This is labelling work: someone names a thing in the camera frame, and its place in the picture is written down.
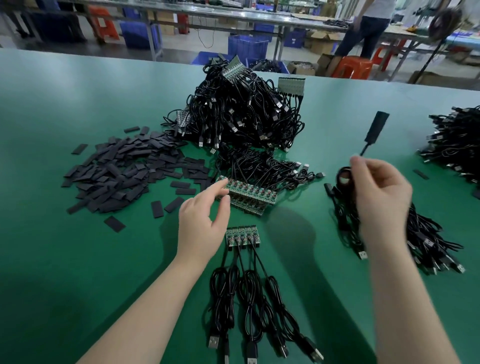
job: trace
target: finger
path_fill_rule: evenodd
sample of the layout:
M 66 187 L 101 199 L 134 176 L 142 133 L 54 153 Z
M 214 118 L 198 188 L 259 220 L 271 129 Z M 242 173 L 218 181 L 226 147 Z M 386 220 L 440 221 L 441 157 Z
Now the finger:
M 228 226 L 228 219 L 230 218 L 230 196 L 225 195 L 220 200 L 220 206 L 216 214 L 215 221 L 212 222 L 212 227 L 225 234 Z
M 196 205 L 200 204 L 200 205 L 203 205 L 204 207 L 210 208 L 213 204 L 213 201 L 215 200 L 215 197 L 219 195 L 224 196 L 228 194 L 228 190 L 224 188 L 227 185 L 227 183 L 228 183 L 228 178 L 225 178 L 221 181 L 218 181 L 212 184 L 210 187 L 200 192 L 195 197 L 195 204 Z
M 355 182 L 355 191 L 357 194 L 378 188 L 368 169 L 365 158 L 353 156 L 350 158 L 350 166 L 352 167 L 352 177 Z
M 179 214 L 181 214 L 185 209 L 192 203 L 193 198 L 189 198 L 188 200 L 184 201 L 183 204 L 180 206 Z
M 379 159 L 366 159 L 365 163 L 379 187 L 408 185 L 407 179 L 390 163 Z

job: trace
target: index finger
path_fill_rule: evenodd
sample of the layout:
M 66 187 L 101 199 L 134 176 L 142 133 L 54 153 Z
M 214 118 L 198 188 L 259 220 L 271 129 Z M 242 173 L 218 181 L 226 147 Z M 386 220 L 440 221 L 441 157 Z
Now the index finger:
M 365 159 L 365 162 L 379 187 L 408 184 L 403 174 L 390 163 L 379 159 Z
M 195 197 L 195 204 L 202 204 L 210 208 L 215 201 L 215 197 L 228 194 L 228 189 L 225 188 L 227 184 L 228 178 L 215 182 Z

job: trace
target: circuit board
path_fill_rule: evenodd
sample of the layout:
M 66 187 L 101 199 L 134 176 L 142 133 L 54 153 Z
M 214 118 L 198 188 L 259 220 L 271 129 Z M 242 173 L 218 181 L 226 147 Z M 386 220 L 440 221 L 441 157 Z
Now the circuit board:
M 260 246 L 260 236 L 256 225 L 238 226 L 236 228 L 228 228 L 225 233 L 225 240 L 229 250 L 238 245 L 241 248 L 246 248 L 249 244 L 254 243 L 255 248 Z
M 217 181 L 225 179 L 218 176 Z M 277 193 L 251 184 L 229 179 L 226 188 L 229 189 L 230 203 L 246 212 L 261 216 L 268 205 L 274 205 Z

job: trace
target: white shirt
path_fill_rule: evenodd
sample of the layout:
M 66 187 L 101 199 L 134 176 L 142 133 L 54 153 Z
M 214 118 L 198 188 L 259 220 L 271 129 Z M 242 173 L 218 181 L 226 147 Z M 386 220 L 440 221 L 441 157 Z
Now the white shirt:
M 390 19 L 395 10 L 396 0 L 374 0 L 363 16 Z

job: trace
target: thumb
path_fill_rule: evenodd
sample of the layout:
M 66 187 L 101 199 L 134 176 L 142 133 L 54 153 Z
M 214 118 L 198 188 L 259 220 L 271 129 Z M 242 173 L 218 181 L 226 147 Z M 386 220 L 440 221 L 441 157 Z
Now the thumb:
M 226 194 L 220 200 L 220 206 L 216 214 L 215 221 L 212 226 L 218 231 L 225 233 L 228 226 L 228 219 L 230 218 L 230 196 Z
M 368 169 L 367 163 L 365 163 L 365 158 L 353 156 L 350 158 L 350 166 L 352 167 L 352 177 L 355 182 L 355 191 L 357 194 L 378 188 Z

